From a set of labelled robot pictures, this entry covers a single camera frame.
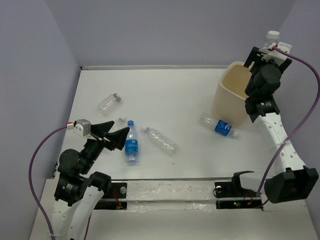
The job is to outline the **blue-labelled bottle blue cap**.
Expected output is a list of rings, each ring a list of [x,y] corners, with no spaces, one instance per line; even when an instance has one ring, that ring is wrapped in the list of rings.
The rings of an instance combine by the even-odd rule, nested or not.
[[[126,162],[129,165],[133,165],[138,162],[138,134],[133,120],[129,120],[127,126],[129,127],[129,132],[125,141],[125,157]]]

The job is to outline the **clear jar silver lid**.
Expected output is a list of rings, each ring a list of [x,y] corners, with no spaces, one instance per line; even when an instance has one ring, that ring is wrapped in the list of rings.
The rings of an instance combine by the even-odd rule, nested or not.
[[[113,93],[100,102],[97,105],[97,109],[103,116],[107,116],[115,110],[121,102],[122,98],[117,93]]]

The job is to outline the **small clear white-capped bottle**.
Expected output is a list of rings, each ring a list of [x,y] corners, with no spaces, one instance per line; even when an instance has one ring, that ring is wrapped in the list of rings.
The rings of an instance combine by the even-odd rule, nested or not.
[[[113,133],[125,127],[127,127],[127,120],[124,117],[119,117],[114,121],[114,125],[112,126],[109,132]]]

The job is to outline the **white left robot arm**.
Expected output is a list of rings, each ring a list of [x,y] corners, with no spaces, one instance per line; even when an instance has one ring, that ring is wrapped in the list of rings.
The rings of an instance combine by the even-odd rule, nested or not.
[[[114,151],[125,147],[130,129],[124,127],[111,132],[114,124],[114,121],[91,124],[86,119],[66,124],[67,130],[86,138],[86,143],[81,151],[66,149],[59,156],[51,218],[51,235],[55,239],[77,240],[97,203],[109,194],[115,207],[121,208],[109,175],[96,171],[86,176],[104,149]]]

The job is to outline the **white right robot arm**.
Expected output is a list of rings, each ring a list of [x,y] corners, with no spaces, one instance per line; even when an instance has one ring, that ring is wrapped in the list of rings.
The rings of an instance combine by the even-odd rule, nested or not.
[[[283,127],[280,110],[273,97],[281,85],[282,74],[292,60],[305,64],[317,80],[320,78],[309,63],[291,55],[291,49],[292,46],[284,42],[272,43],[266,52],[253,47],[243,65],[251,73],[245,88],[245,110],[262,135],[272,159],[263,175],[253,171],[234,173],[230,190],[235,196],[252,190],[258,195],[266,195],[273,204],[304,200],[319,179],[317,170],[307,167],[290,139],[309,118],[320,97],[315,98],[306,116],[290,134]]]

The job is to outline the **clear unlabelled plastic bottle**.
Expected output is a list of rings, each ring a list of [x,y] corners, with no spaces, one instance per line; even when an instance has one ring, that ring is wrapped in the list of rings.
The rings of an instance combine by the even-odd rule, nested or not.
[[[177,145],[160,131],[145,127],[143,133],[154,146],[162,150],[166,155],[173,156],[176,153]]]

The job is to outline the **clear white-capped plastic bottle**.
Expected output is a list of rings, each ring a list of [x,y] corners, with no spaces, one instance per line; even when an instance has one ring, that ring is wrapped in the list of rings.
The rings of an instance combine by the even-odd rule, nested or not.
[[[278,42],[279,37],[280,37],[280,33],[278,31],[275,31],[275,30],[268,31],[265,37],[265,43],[262,48],[264,50],[267,50],[270,45]]]

